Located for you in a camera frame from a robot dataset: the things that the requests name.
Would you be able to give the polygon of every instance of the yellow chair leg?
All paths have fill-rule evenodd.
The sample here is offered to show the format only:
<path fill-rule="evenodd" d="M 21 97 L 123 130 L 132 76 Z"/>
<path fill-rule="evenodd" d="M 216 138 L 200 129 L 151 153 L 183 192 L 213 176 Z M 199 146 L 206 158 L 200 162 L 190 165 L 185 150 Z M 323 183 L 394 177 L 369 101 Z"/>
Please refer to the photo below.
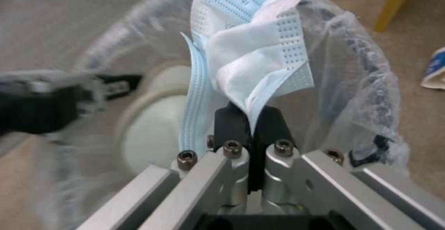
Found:
<path fill-rule="evenodd" d="M 374 30 L 383 32 L 406 0 L 386 0 Z"/>

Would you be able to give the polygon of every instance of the clear plastic bag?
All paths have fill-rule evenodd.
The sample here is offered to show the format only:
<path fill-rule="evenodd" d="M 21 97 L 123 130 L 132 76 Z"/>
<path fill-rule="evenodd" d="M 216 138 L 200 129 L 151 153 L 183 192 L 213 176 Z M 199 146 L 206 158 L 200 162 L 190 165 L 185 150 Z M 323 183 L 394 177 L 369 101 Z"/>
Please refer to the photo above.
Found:
<path fill-rule="evenodd" d="M 140 2 L 87 50 L 74 71 L 146 73 L 171 59 L 189 59 L 180 32 L 189 33 L 191 2 Z M 360 159 L 375 152 L 373 139 L 381 135 L 391 140 L 381 161 L 407 173 L 409 147 L 397 133 L 399 87 L 383 52 L 352 13 L 329 0 L 303 0 L 297 8 L 315 88 L 270 104 L 280 108 L 300 150 L 352 150 Z M 129 180 L 113 164 L 110 139 L 119 114 L 133 98 L 111 102 L 69 146 L 57 151 L 42 146 L 36 205 L 47 228 L 74 228 Z"/>

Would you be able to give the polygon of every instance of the bolt head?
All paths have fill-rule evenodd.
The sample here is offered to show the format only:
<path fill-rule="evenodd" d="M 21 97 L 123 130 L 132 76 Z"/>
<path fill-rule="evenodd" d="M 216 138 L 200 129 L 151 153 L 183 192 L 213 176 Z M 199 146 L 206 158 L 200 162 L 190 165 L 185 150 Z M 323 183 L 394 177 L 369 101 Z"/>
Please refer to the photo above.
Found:
<path fill-rule="evenodd" d="M 227 140 L 223 146 L 224 156 L 230 159 L 237 159 L 241 156 L 243 146 L 236 140 Z"/>
<path fill-rule="evenodd" d="M 345 158 L 343 157 L 343 154 L 340 151 L 337 151 L 335 149 L 326 149 L 323 151 L 329 158 L 331 158 L 335 163 L 339 164 L 340 166 L 343 165 L 343 161 Z"/>
<path fill-rule="evenodd" d="M 188 171 L 196 164 L 197 155 L 194 151 L 185 150 L 178 154 L 176 161 L 181 170 Z"/>
<path fill-rule="evenodd" d="M 276 140 L 274 152 L 280 157 L 290 157 L 294 154 L 294 144 L 283 138 Z"/>

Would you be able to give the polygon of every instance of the metal frame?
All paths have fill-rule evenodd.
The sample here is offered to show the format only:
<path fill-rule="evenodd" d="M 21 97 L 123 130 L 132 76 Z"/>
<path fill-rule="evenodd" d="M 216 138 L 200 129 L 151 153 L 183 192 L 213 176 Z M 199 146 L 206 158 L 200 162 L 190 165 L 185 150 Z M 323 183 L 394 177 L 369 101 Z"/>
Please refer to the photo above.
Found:
<path fill-rule="evenodd" d="M 136 229 L 179 182 L 177 172 L 150 165 L 78 230 Z"/>
<path fill-rule="evenodd" d="M 355 170 L 353 175 L 426 229 L 445 229 L 443 201 L 410 179 L 380 163 Z"/>
<path fill-rule="evenodd" d="M 266 151 L 266 169 L 312 215 L 342 215 L 357 229 L 421 229 L 399 209 L 321 151 L 280 157 Z"/>
<path fill-rule="evenodd" d="M 140 230 L 193 229 L 204 214 L 242 212 L 247 197 L 249 153 L 229 159 L 223 149 L 207 152 L 140 226 Z"/>

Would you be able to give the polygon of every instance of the blue surgical mask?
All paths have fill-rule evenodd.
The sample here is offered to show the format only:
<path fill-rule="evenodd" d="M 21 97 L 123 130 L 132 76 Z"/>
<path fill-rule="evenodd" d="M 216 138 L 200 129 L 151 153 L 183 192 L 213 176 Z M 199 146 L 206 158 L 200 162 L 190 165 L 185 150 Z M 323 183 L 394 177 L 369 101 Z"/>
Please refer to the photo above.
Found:
<path fill-rule="evenodd" d="M 272 96 L 313 86 L 299 2 L 193 0 L 193 41 L 186 38 L 192 76 L 180 150 L 203 154 L 214 112 L 229 101 L 247 115 L 253 133 Z"/>

